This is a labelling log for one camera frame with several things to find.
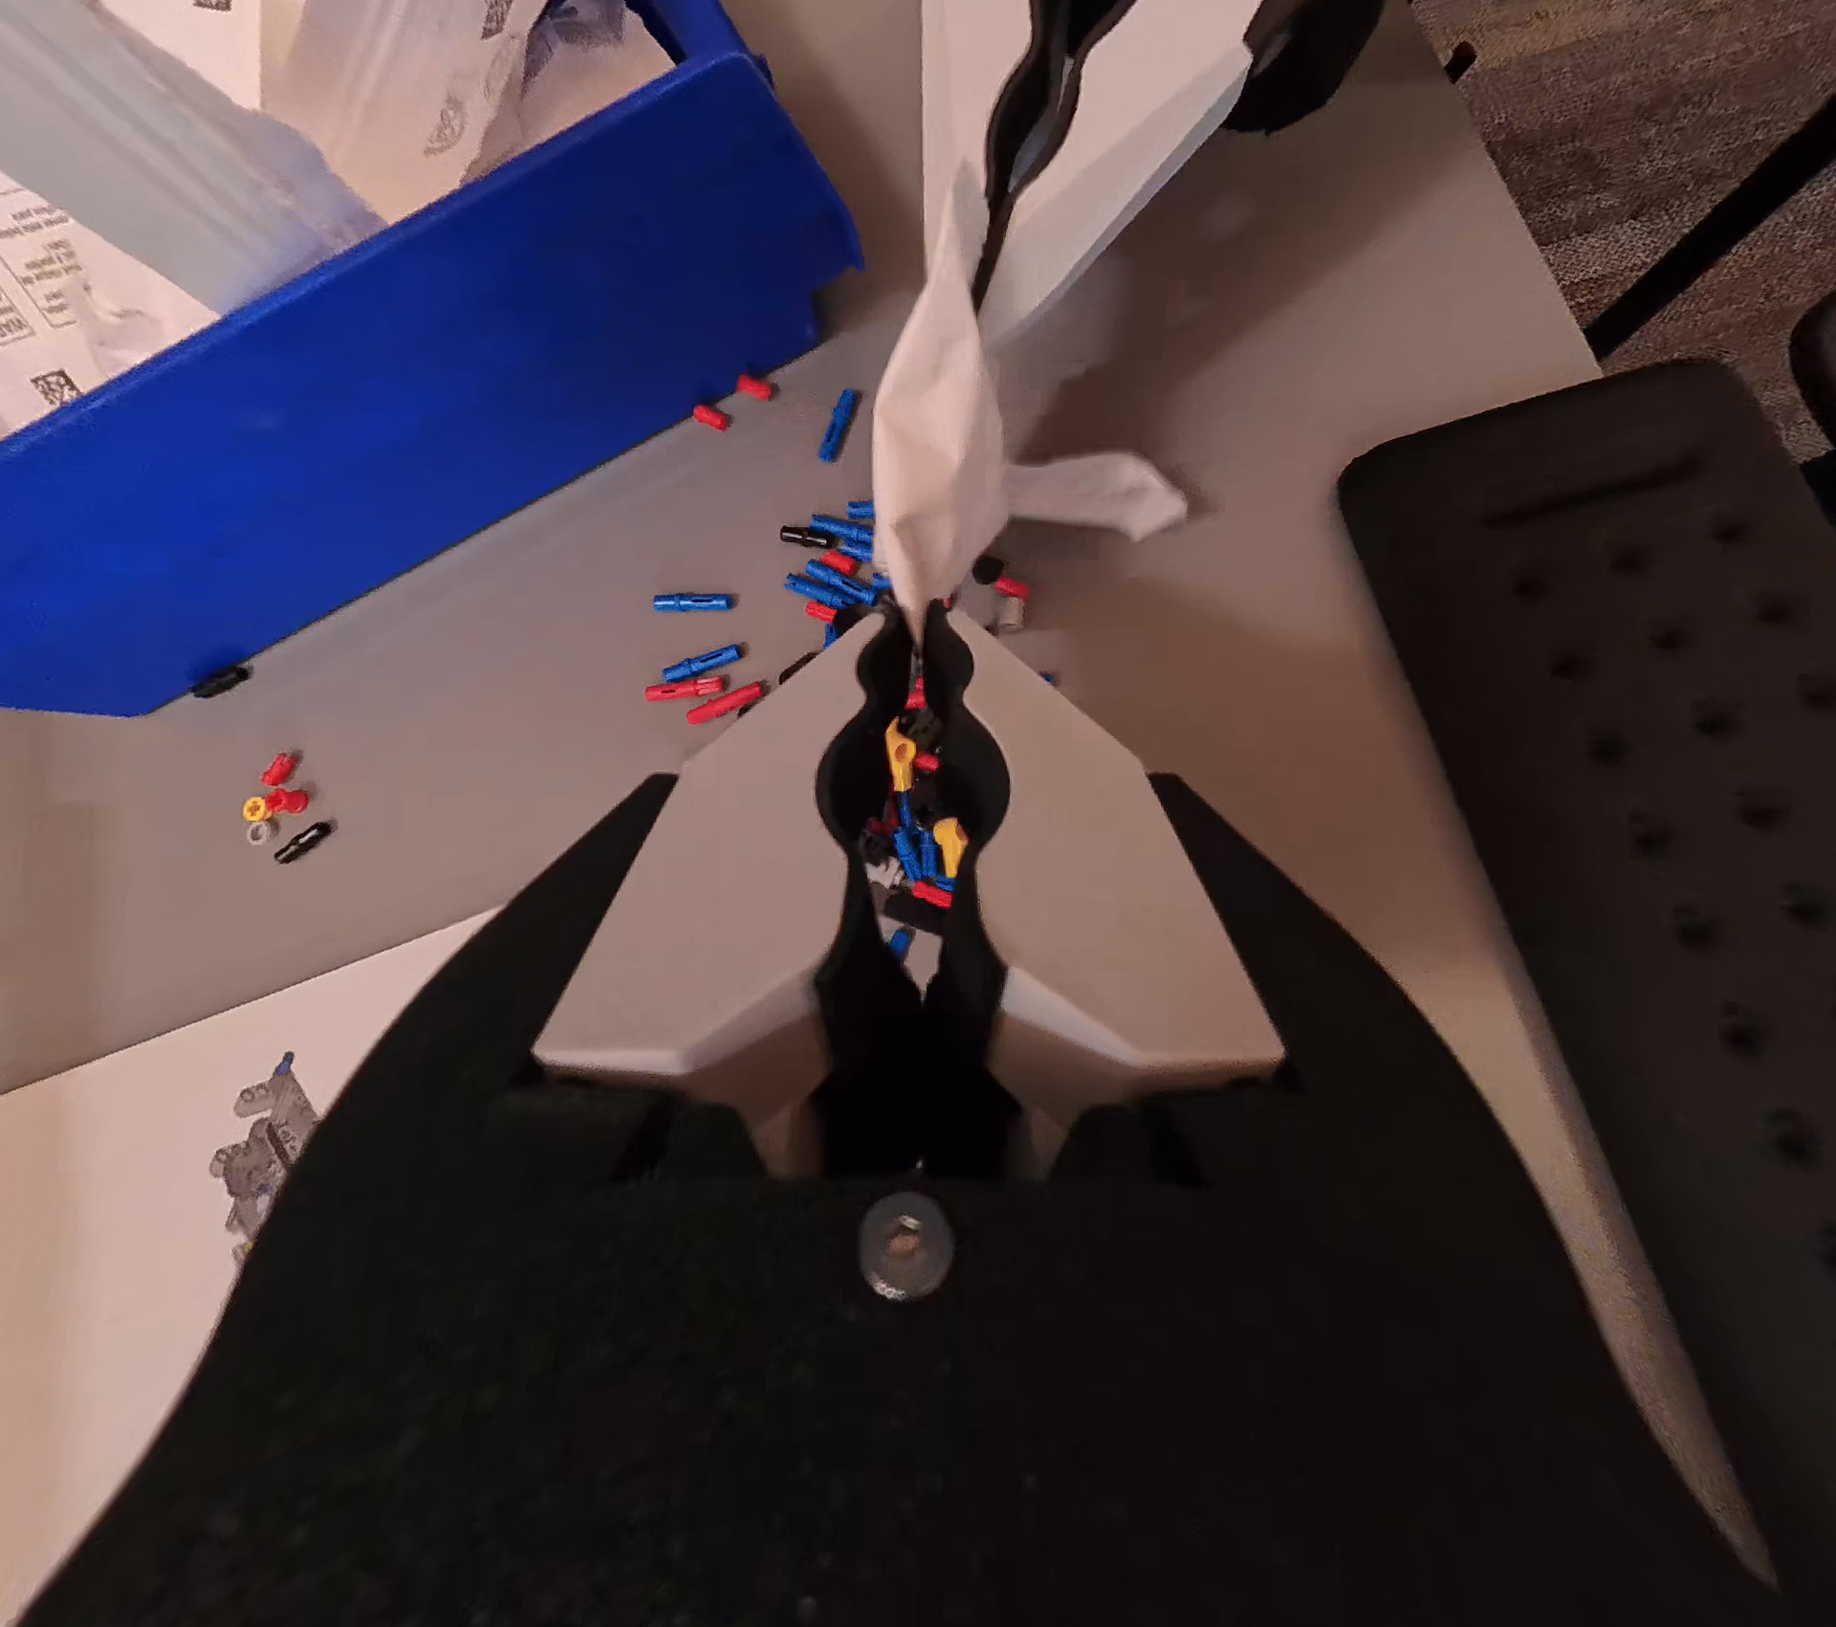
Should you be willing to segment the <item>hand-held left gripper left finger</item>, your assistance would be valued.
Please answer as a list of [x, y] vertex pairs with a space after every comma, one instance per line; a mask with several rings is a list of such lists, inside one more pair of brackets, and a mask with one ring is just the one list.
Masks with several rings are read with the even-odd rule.
[[899, 612], [869, 612], [683, 765], [540, 1064], [735, 1110], [767, 1171], [821, 1171], [823, 1085], [920, 1010], [857, 848], [911, 650]]

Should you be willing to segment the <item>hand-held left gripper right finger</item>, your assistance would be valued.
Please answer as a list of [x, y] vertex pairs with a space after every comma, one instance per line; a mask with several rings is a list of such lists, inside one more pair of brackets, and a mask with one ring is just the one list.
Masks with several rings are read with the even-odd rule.
[[1272, 1077], [1284, 1043], [1135, 752], [962, 610], [930, 610], [926, 670], [947, 735], [995, 758], [966, 867], [1018, 1169], [1043, 1179], [1089, 1110]]

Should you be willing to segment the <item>pile of small lego pins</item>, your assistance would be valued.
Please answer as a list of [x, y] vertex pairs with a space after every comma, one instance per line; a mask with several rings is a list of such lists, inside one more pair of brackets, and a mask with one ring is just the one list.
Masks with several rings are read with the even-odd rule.
[[[827, 612], [825, 627], [830, 643], [808, 652], [808, 662], [819, 650], [838, 643], [869, 612], [899, 612], [894, 583], [882, 566], [865, 562], [873, 547], [863, 538], [874, 530], [871, 520], [830, 518], [817, 513], [808, 530], [821, 539], [821, 547], [806, 549], [804, 568], [788, 570], [785, 585], [806, 606]], [[949, 737], [949, 716], [928, 689], [926, 631], [932, 608], [957, 608], [982, 629], [1001, 637], [1003, 606], [1026, 608], [1031, 583], [1022, 566], [1003, 557], [1001, 574], [985, 574], [997, 559], [989, 547], [976, 559], [970, 576], [945, 601], [930, 606], [924, 637], [917, 643], [909, 664], [907, 698], [903, 710], [884, 725], [886, 792], [878, 815], [865, 821], [857, 851], [865, 869], [874, 907], [884, 926], [886, 947], [903, 962], [907, 974], [930, 968], [940, 976], [945, 941], [976, 922], [974, 874], [966, 867], [972, 838], [978, 834], [980, 811], [1001, 807], [991, 798], [997, 777], [995, 750], [978, 740], [980, 756], [966, 756], [964, 740]], [[765, 696], [790, 679], [767, 673], [744, 677], [741, 673], [741, 647], [725, 645], [691, 652], [668, 664], [649, 683], [651, 691], [676, 689], [700, 675], [714, 675], [727, 683], [720, 696], [697, 696], [689, 702], [693, 714], [706, 721], [721, 721], [729, 714], [754, 710]], [[676, 775], [651, 779], [662, 788], [658, 809], [668, 802]]]

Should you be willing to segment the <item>small white paper bag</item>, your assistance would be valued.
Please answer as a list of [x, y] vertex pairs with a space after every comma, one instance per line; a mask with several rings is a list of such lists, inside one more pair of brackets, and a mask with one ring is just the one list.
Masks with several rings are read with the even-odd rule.
[[1012, 516], [1144, 539], [1188, 501], [1135, 451], [1018, 467], [1008, 459], [991, 354], [972, 279], [991, 222], [980, 174], [959, 162], [930, 227], [926, 283], [874, 400], [876, 557], [907, 631], [970, 576]]

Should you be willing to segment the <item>blue plastic bin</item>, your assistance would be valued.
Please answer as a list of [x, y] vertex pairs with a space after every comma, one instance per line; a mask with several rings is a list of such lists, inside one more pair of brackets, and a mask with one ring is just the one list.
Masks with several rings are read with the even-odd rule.
[[4, 438], [2, 702], [142, 716], [815, 348], [861, 233], [721, 0], [676, 69]]

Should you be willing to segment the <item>lego instruction booklet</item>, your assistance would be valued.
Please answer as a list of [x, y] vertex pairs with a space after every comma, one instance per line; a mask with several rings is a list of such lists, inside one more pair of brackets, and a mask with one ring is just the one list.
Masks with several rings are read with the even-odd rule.
[[285, 1056], [328, 1110], [486, 920], [393, 949], [2, 1098], [2, 1619], [14, 1623], [165, 1426], [240, 1267], [209, 1160]]

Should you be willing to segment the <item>black perforated pad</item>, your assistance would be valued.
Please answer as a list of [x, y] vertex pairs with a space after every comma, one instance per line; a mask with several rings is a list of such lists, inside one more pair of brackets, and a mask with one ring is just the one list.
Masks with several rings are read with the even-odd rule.
[[1833, 1623], [1833, 524], [1708, 361], [1391, 440], [1339, 509], [1779, 1585]]

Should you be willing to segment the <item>crumpled white paper bag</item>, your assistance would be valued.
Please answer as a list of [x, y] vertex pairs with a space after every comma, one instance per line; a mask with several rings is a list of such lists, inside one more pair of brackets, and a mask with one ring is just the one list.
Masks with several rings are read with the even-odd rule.
[[398, 222], [677, 67], [630, 0], [305, 0], [270, 111]]

